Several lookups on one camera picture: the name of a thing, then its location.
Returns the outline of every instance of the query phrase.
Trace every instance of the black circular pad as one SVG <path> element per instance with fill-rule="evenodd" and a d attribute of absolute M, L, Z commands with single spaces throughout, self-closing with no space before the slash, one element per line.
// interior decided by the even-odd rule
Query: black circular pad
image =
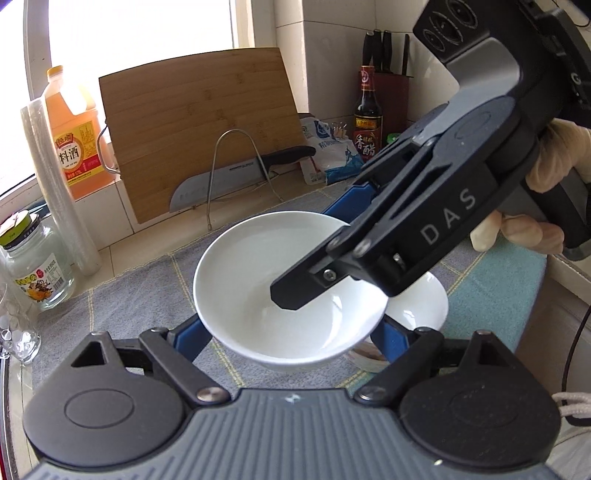
<path fill-rule="evenodd" d="M 66 403 L 66 417 L 79 427 L 107 429 L 127 420 L 134 412 L 134 399 L 112 389 L 94 389 L 74 395 Z"/>
<path fill-rule="evenodd" d="M 180 397 L 168 385 L 122 366 L 96 365 L 52 375 L 27 405 L 23 424 L 43 456 L 100 468 L 153 452 L 183 417 Z"/>
<path fill-rule="evenodd" d="M 551 397 L 506 368 L 477 370 L 434 377 L 410 389 L 400 404 L 407 432 L 438 459 L 471 468 L 544 462 L 560 428 Z"/>

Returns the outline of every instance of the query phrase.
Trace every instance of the wooden cutting board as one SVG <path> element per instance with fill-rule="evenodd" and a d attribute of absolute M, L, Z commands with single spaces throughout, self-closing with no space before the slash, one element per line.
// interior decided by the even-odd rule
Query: wooden cutting board
<path fill-rule="evenodd" d="M 211 169 L 231 128 L 261 154 L 306 145 L 279 48 L 156 61 L 99 79 L 121 178 L 138 223 L 168 212 L 176 187 Z M 254 158 L 250 140 L 220 144 L 216 168 Z"/>

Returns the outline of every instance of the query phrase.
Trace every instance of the plastic wrap roll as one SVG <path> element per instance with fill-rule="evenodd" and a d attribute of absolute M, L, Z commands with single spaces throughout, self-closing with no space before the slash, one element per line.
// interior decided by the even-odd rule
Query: plastic wrap roll
<path fill-rule="evenodd" d="M 56 227 L 82 274 L 92 275 L 100 270 L 100 255 L 86 225 L 76 213 L 74 199 L 61 172 L 45 101 L 42 98 L 33 100 L 21 109 L 21 118 L 37 181 Z"/>

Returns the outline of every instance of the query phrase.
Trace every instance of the beige glove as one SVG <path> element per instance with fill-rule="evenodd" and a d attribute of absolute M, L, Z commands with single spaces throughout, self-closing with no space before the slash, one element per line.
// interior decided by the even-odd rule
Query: beige glove
<path fill-rule="evenodd" d="M 576 168 L 585 183 L 591 182 L 591 131 L 555 119 L 540 141 L 540 156 L 525 181 L 535 192 L 556 186 Z M 485 252 L 495 244 L 499 230 L 506 239 L 542 254 L 559 254 L 564 232 L 558 225 L 539 223 L 527 215 L 508 216 L 495 210 L 470 234 L 472 246 Z"/>

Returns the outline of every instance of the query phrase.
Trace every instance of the glass jar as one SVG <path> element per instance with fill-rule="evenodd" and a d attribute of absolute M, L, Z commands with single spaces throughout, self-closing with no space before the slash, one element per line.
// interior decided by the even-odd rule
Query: glass jar
<path fill-rule="evenodd" d="M 35 213 L 15 213 L 0 225 L 0 245 L 11 279 L 40 310 L 53 308 L 74 292 L 66 246 Z"/>

